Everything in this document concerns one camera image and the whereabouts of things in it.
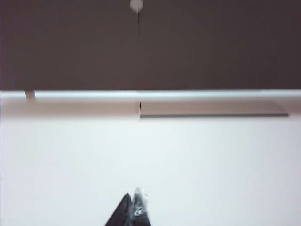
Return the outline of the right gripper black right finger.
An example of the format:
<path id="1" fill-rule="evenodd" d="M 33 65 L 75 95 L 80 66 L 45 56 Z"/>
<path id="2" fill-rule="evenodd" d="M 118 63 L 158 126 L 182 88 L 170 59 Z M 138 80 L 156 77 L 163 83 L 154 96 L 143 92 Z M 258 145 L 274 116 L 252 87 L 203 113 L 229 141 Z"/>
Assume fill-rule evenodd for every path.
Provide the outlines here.
<path id="1" fill-rule="evenodd" d="M 132 226 L 150 226 L 148 217 L 148 195 L 145 189 L 137 188 L 132 198 L 131 205 L 131 225 Z"/>

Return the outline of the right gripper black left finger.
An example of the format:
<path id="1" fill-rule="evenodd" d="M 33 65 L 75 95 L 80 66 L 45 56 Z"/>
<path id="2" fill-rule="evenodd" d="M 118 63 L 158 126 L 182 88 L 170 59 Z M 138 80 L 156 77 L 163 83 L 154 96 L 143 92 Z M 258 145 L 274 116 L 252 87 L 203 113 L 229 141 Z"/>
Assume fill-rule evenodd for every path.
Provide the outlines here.
<path id="1" fill-rule="evenodd" d="M 128 209 L 130 204 L 131 196 L 129 193 L 126 193 L 106 222 L 105 226 L 124 226 L 128 220 Z"/>

